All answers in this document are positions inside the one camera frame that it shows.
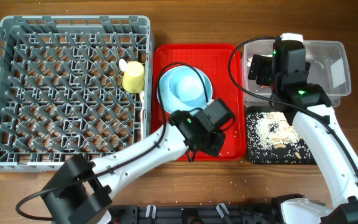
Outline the light blue bowl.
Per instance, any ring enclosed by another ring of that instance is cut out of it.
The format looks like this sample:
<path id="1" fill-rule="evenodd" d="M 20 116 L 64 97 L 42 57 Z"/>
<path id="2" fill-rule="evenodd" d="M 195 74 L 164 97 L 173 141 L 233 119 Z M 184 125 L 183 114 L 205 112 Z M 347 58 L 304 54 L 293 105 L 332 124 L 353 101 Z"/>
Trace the light blue bowl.
<path id="1" fill-rule="evenodd" d="M 168 89 L 184 103 L 199 100 L 205 94 L 203 84 L 206 83 L 206 75 L 198 68 L 196 71 L 186 66 L 174 67 L 168 71 Z"/>

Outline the light blue plate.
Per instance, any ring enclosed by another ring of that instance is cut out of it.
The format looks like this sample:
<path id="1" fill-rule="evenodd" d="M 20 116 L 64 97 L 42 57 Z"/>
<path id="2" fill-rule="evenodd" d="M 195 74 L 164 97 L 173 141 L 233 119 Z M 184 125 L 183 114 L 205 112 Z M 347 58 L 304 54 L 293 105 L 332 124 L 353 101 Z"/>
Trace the light blue plate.
<path id="1" fill-rule="evenodd" d="M 163 107 L 164 110 L 172 114 L 173 112 L 180 110 L 180 111 L 190 111 L 194 108 L 202 108 L 205 109 L 207 103 L 212 100 L 213 96 L 213 86 L 210 79 L 206 76 L 206 83 L 203 84 L 205 94 L 199 100 L 192 101 L 189 103 L 184 103 L 174 97 L 170 90 L 168 89 L 168 78 L 169 72 L 165 72 L 159 81 L 159 90 L 160 95 L 162 97 Z"/>

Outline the white plastic fork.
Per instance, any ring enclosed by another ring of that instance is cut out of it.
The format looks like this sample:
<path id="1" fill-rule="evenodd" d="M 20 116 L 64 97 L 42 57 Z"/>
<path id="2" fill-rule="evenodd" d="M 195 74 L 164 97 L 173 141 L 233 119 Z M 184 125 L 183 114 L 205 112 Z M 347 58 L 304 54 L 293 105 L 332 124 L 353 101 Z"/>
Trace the white plastic fork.
<path id="1" fill-rule="evenodd" d="M 145 92 L 141 91 L 139 93 L 139 98 L 141 102 L 141 110 L 140 110 L 140 139 L 144 139 L 144 109 L 145 109 Z"/>

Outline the yellow plastic cup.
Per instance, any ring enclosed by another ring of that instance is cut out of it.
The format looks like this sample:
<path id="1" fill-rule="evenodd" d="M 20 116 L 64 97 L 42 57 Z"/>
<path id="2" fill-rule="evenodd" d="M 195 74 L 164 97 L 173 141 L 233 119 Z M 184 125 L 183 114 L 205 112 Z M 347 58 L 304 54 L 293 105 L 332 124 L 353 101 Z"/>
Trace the yellow plastic cup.
<path id="1" fill-rule="evenodd" d="M 129 62 L 124 72 L 122 86 L 130 93 L 140 93 L 145 85 L 145 67 L 140 62 Z"/>

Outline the white plastic spoon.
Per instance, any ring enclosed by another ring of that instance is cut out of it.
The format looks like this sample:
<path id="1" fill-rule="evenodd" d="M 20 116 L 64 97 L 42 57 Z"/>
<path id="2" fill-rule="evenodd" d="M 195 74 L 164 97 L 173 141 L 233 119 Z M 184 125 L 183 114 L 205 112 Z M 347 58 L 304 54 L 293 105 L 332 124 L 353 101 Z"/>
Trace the white plastic spoon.
<path id="1" fill-rule="evenodd" d="M 122 72 L 125 72 L 128 68 L 128 63 L 123 59 L 121 58 L 119 60 L 119 69 L 122 71 Z"/>

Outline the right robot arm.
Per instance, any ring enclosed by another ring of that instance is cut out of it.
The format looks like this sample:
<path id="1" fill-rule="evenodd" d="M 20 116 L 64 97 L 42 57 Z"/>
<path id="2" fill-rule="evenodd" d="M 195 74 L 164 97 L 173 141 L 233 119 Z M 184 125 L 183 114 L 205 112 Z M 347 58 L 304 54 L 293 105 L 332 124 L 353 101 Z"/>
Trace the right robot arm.
<path id="1" fill-rule="evenodd" d="M 254 55 L 252 69 L 268 85 L 271 107 L 282 112 L 309 147 L 328 186 L 333 208 L 305 199 L 280 203 L 285 223 L 358 223 L 358 157 L 337 123 L 331 100 L 308 83 L 306 50 L 299 40 L 274 38 L 272 57 Z"/>

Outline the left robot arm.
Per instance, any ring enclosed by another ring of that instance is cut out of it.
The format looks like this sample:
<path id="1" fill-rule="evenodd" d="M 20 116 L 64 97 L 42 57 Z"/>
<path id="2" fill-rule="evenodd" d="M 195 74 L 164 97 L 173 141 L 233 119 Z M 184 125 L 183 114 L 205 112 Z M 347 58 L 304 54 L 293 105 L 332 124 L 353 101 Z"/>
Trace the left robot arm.
<path id="1" fill-rule="evenodd" d="M 218 98 L 205 109 L 173 112 L 154 133 L 119 152 L 87 161 L 66 160 L 47 182 L 42 199 L 55 223 L 98 223 L 108 218 L 112 199 L 148 171 L 188 151 L 218 156 L 226 138 L 222 127 L 234 113 Z"/>

